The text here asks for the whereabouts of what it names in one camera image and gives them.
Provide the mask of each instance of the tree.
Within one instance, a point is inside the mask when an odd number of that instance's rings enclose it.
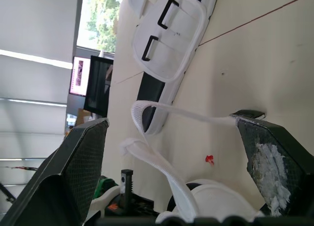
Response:
[[[90,39],[96,39],[98,49],[114,52],[116,34],[114,24],[119,17],[119,0],[88,0],[90,21],[87,29],[93,32]]]

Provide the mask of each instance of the red pin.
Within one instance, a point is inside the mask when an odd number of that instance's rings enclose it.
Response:
[[[205,161],[209,162],[213,166],[214,165],[214,156],[212,156],[212,155],[206,156]]]

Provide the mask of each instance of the monitor screen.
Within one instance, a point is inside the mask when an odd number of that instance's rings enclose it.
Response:
[[[90,59],[74,57],[70,94],[85,96],[88,85]]]
[[[84,110],[107,117],[113,60],[92,56]]]

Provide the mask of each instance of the orange label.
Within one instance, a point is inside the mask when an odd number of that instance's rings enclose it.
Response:
[[[116,203],[114,203],[114,204],[108,206],[108,209],[109,210],[116,210],[116,209],[118,209],[118,205]]]

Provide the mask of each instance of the black handle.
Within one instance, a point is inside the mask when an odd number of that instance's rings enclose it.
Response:
[[[166,7],[165,7],[165,9],[163,10],[163,12],[162,12],[162,14],[161,14],[161,16],[160,16],[160,18],[159,18],[159,20],[158,20],[158,22],[157,22],[157,24],[158,24],[160,27],[164,28],[164,29],[168,29],[168,26],[163,25],[163,24],[162,24],[162,21],[163,21],[163,19],[165,18],[165,16],[166,16],[166,14],[167,14],[167,12],[168,12],[168,10],[169,10],[171,4],[174,4],[174,5],[176,5],[176,6],[179,6],[179,3],[176,2],[175,0],[168,0],[168,2],[167,2],[167,4],[166,4]]]
[[[150,46],[151,46],[153,40],[158,41],[159,38],[156,37],[156,36],[153,36],[153,35],[151,35],[151,36],[149,37],[149,40],[148,40],[148,43],[147,43],[147,45],[146,45],[144,54],[143,54],[143,56],[142,56],[142,60],[143,60],[143,61],[150,61],[150,59],[147,58],[146,56],[147,56],[148,50],[149,50],[149,48],[150,48]]]

